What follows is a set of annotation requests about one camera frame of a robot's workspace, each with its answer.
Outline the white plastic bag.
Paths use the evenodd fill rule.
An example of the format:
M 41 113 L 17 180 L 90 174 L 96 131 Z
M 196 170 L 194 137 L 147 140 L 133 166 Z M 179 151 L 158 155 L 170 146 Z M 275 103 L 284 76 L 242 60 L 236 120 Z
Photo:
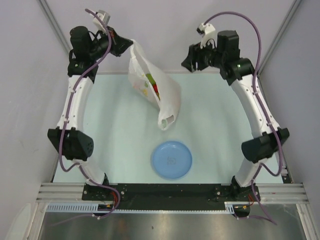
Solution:
M 147 59 L 142 46 L 132 40 L 128 80 L 132 87 L 158 109 L 157 125 L 165 131 L 177 119 L 181 107 L 181 87 L 167 73 Z

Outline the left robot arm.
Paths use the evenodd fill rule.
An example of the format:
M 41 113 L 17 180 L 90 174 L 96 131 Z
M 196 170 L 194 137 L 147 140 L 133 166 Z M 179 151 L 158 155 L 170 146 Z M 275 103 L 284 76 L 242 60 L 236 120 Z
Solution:
M 106 173 L 90 159 L 94 140 L 84 133 L 85 108 L 99 64 L 107 54 L 120 57 L 133 41 L 119 36 L 110 26 L 96 33 L 77 26 L 69 33 L 72 49 L 68 56 L 66 100 L 57 126 L 48 129 L 47 137 L 58 153 L 60 168 L 65 173 L 78 168 L 86 183 L 95 185 L 93 194 L 105 200 L 111 188 Z

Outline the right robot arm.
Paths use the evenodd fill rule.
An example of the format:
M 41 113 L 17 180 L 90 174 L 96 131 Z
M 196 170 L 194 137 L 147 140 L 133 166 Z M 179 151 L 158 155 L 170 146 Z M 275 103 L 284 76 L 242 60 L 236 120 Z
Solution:
M 230 194 L 242 201 L 248 196 L 251 184 L 267 159 L 277 154 L 283 157 L 281 147 L 289 138 L 287 128 L 281 128 L 266 105 L 255 69 L 248 58 L 240 56 L 239 35 L 235 30 L 197 29 L 202 39 L 189 46 L 186 59 L 181 65 L 191 73 L 207 67 L 219 69 L 221 77 L 232 88 L 248 118 L 252 139 L 241 144 L 244 159 L 239 171 L 231 180 Z

